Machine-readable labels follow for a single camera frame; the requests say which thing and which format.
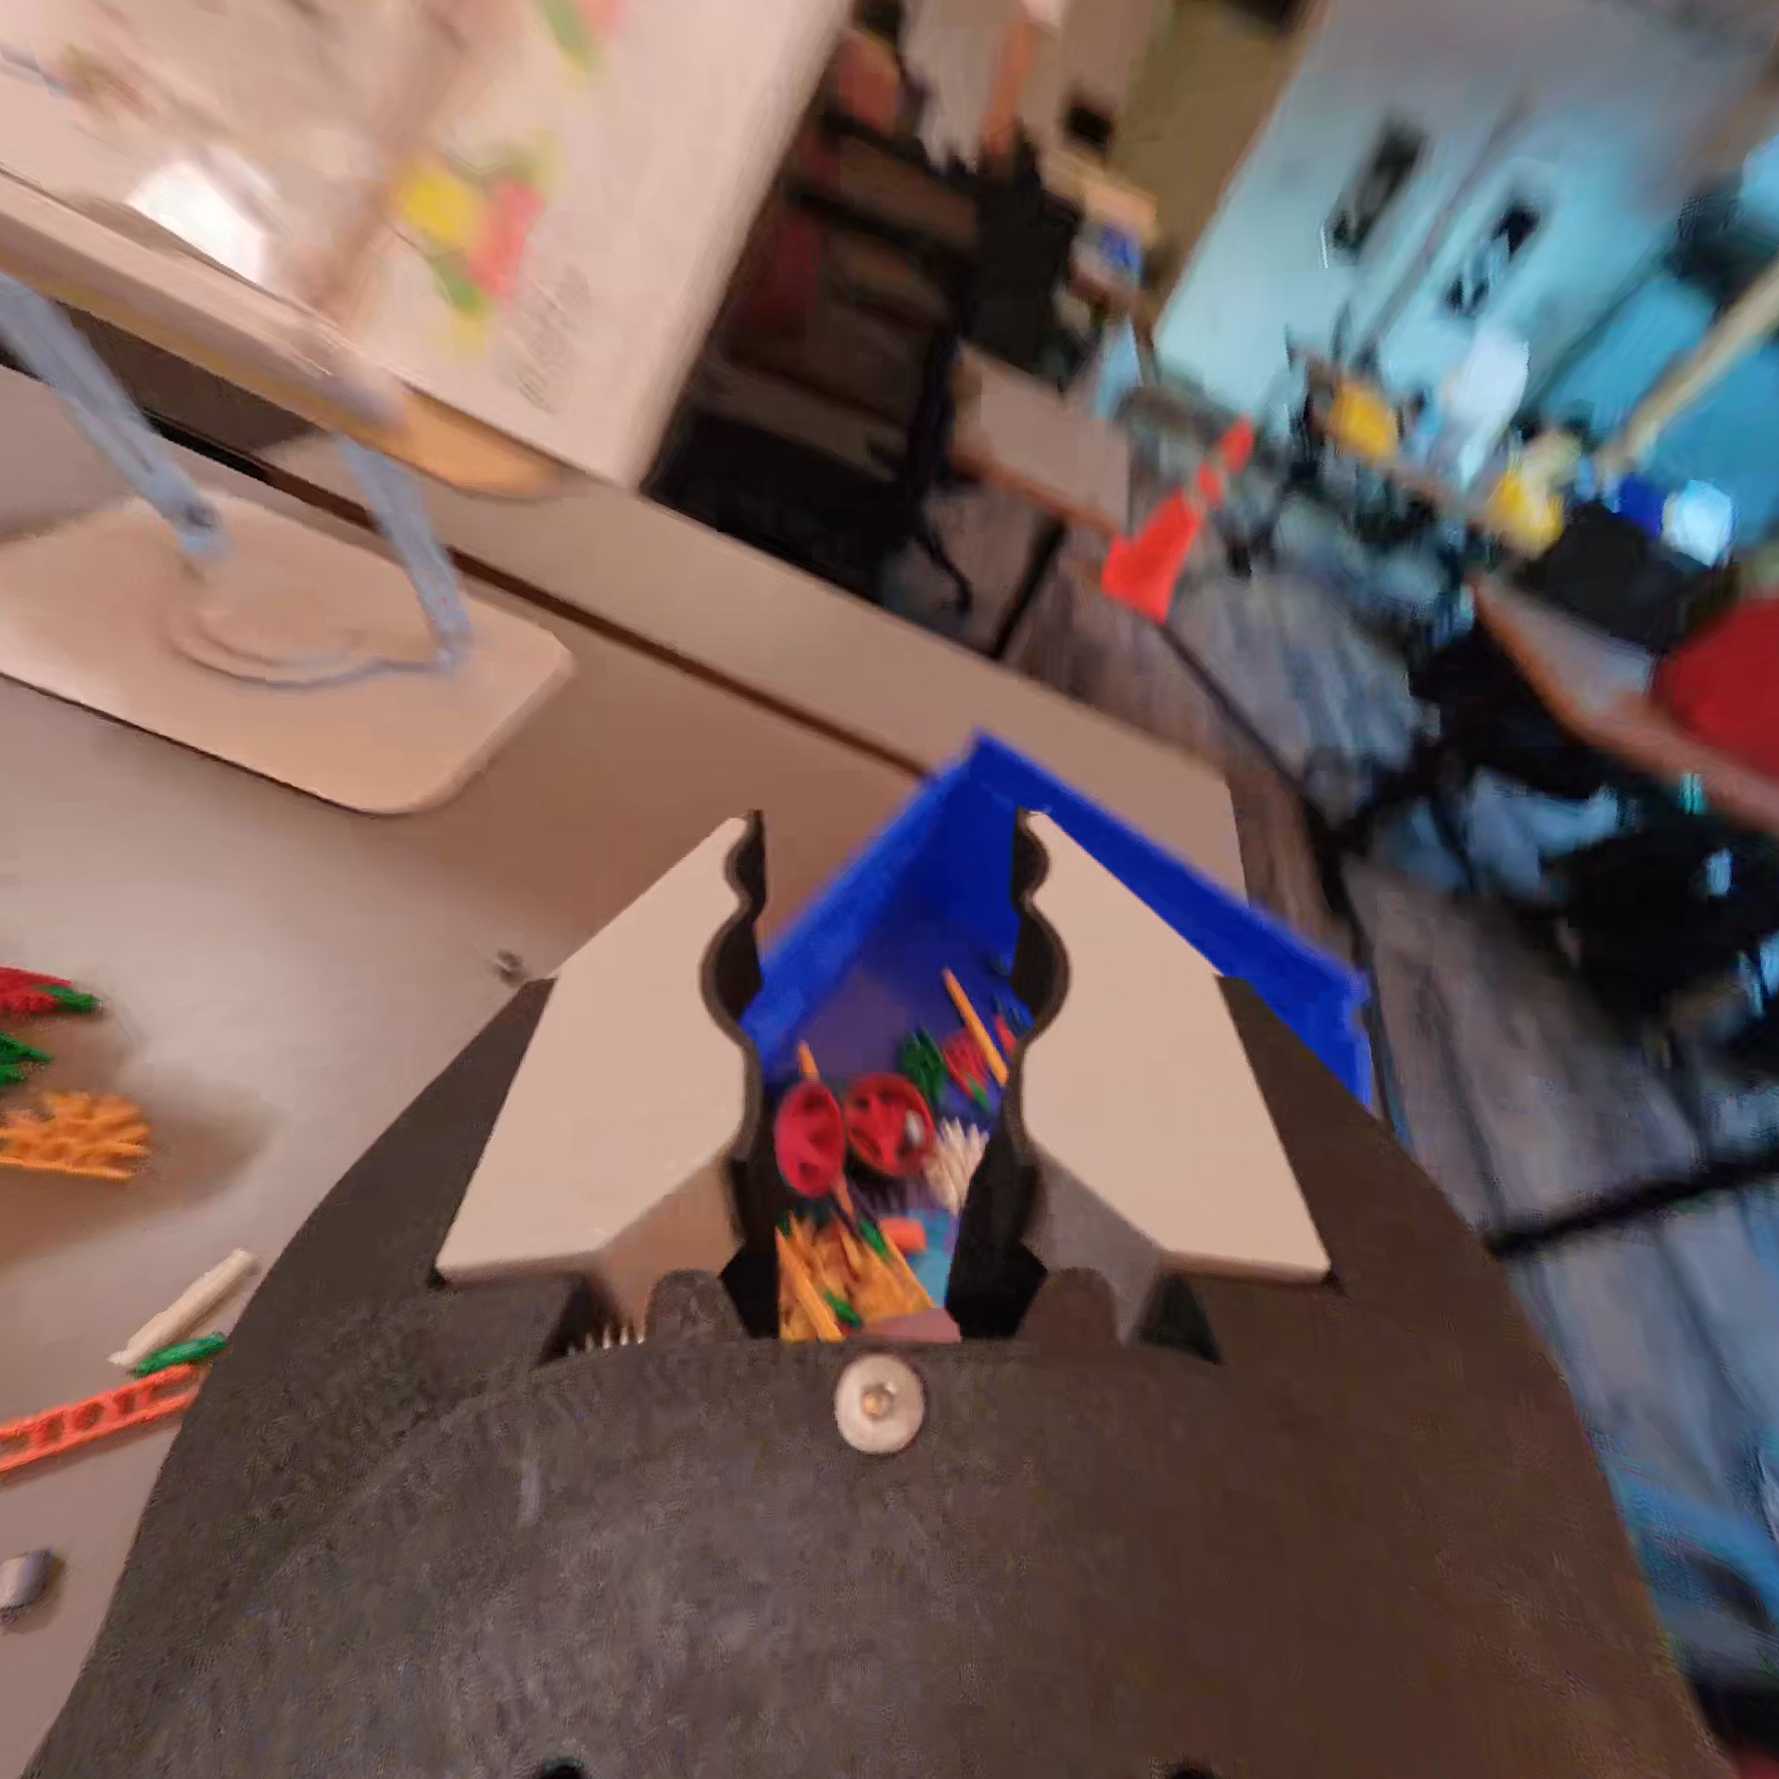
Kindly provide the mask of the red fabric bag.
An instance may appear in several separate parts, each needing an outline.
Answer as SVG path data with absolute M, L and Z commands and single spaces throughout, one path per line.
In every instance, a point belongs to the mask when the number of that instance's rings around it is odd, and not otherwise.
M 1702 746 L 1775 779 L 1777 599 L 1744 599 L 1666 652 L 1651 701 Z

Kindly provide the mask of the yellow fan connector piece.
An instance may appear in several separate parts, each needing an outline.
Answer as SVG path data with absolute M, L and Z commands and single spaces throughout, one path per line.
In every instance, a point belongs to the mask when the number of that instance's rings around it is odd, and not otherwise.
M 1 1116 L 1 1169 L 107 1186 L 147 1161 L 150 1122 L 124 1097 L 46 1093 Z

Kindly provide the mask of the white plastic rod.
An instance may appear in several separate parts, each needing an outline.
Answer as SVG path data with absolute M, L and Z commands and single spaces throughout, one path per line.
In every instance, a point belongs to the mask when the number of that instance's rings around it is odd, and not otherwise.
M 106 1363 L 122 1372 L 136 1372 L 153 1354 L 183 1344 L 207 1328 L 207 1317 L 229 1305 L 258 1271 L 260 1262 L 251 1252 L 230 1252 L 191 1282 L 171 1305 L 142 1324 Z

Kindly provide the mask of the white instruction sheet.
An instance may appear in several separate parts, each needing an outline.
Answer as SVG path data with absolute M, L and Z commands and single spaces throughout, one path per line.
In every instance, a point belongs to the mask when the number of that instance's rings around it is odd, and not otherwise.
M 637 488 L 845 13 L 511 5 L 393 198 L 358 344 L 406 391 Z

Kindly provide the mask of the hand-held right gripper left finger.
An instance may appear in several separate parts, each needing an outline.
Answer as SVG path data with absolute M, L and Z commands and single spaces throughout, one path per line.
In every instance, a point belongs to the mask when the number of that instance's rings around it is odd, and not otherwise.
M 548 978 L 456 1219 L 450 1287 L 570 1278 L 641 1331 L 660 1279 L 720 1275 L 764 1112 L 764 822 L 720 822 Z

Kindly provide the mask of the white document stand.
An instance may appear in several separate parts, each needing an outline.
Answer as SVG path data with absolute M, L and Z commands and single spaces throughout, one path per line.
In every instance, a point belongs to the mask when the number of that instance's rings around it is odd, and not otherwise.
M 69 307 L 334 434 L 385 551 L 200 488 Z M 3 171 L 3 346 L 128 499 L 3 539 L 3 678 L 366 815 L 462 791 L 572 678 L 470 597 L 379 433 L 403 395 L 306 303 Z

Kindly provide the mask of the wooden table with black legs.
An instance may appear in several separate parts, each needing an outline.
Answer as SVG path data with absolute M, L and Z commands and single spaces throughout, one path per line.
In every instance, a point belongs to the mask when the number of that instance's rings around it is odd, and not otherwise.
M 1653 656 L 1491 577 L 1467 588 L 1473 619 L 1579 742 L 1706 810 L 1777 840 L 1775 777 L 1710 748 L 1651 699 Z

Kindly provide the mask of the orange traffic cone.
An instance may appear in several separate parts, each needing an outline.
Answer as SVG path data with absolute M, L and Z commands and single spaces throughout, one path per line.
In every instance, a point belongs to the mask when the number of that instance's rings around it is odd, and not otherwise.
M 1188 560 L 1203 534 L 1219 520 L 1235 481 L 1254 461 L 1256 426 L 1237 417 L 1201 458 L 1193 479 L 1167 497 L 1131 534 L 1115 539 L 1098 572 L 1102 597 L 1112 607 L 1165 629 Z

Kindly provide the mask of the pile of toy construction pieces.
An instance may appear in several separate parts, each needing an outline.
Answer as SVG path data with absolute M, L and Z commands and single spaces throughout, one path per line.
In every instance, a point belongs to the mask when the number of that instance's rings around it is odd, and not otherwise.
M 827 1200 L 797 1200 L 775 1181 L 775 1328 L 782 1344 L 963 1344 L 967 1324 L 948 1305 L 963 1249 L 970 1188 L 1001 1122 L 1012 1061 L 1032 1033 L 1032 1013 L 1004 972 L 945 968 L 925 1014 L 863 1011 L 824 1049 L 811 1032 L 771 1057 L 771 1118 L 798 1078 L 820 1078 L 841 1102 L 865 1074 L 909 1078 L 928 1100 L 937 1137 L 925 1176 L 883 1183 L 846 1154 L 845 1183 Z

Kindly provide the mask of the orange ladder connector piece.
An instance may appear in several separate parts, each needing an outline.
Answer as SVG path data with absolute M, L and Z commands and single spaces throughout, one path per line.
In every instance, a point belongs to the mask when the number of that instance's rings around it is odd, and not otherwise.
M 188 1410 L 206 1384 L 206 1367 L 171 1367 L 1 1426 L 1 1478 L 74 1458 L 111 1438 L 159 1428 Z

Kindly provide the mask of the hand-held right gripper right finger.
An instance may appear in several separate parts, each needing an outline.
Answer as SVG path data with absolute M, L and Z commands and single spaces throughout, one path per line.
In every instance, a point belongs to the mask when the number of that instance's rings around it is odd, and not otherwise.
M 1212 1342 L 1201 1279 L 1329 1284 L 1230 981 L 1052 815 L 1014 815 L 1009 899 L 1032 1028 L 966 1188 L 961 1334 L 1014 1336 L 1064 1273 L 1117 1344 Z

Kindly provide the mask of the blue bin with white tag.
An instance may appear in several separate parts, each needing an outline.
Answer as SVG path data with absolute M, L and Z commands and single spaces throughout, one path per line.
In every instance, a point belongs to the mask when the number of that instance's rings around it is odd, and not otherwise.
M 869 1006 L 931 1013 L 945 968 L 1004 972 L 1017 994 L 1009 878 L 1019 812 L 1052 815 L 1230 981 L 1237 1029 L 1329 1254 L 1336 1230 L 1329 1184 L 1318 1179 L 1325 1165 L 1320 1115 L 1364 1122 L 1371 1112 L 1360 981 L 1005 744 L 971 744 L 768 950 L 748 1013 L 763 1059 L 771 1067 L 797 1032 L 811 1032 L 817 1049 L 860 1032 Z M 1146 1344 L 1214 1356 L 1235 1350 L 1238 1319 L 1293 1324 L 1342 1312 L 1340 1264 L 1329 1258 L 1331 1282 L 1322 1289 L 1201 1279 L 1193 1293 L 1212 1342 Z

